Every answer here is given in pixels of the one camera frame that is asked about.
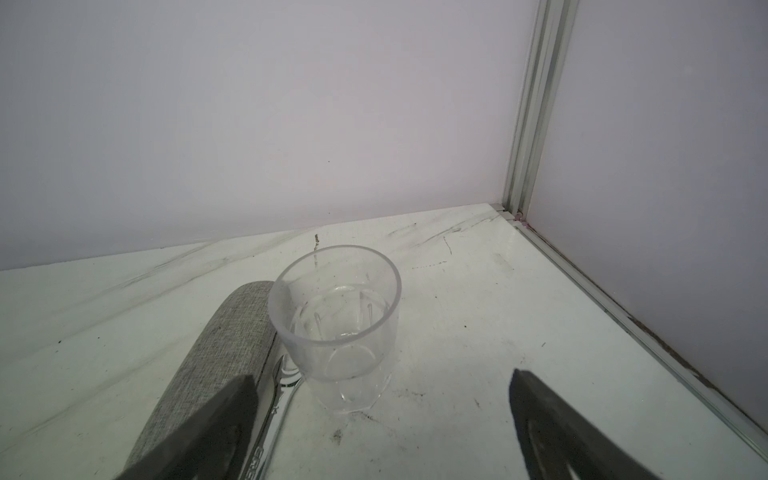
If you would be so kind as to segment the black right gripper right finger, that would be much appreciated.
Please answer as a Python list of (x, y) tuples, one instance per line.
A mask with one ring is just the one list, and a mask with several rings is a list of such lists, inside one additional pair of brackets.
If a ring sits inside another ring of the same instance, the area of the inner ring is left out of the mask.
[(516, 369), (509, 403), (531, 479), (654, 479), (534, 373)]

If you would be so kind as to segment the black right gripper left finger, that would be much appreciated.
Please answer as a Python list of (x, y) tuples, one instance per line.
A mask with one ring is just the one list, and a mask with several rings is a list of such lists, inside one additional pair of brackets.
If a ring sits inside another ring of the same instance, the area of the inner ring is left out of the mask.
[(258, 403), (254, 377), (234, 378), (119, 477), (124, 480), (239, 478)]

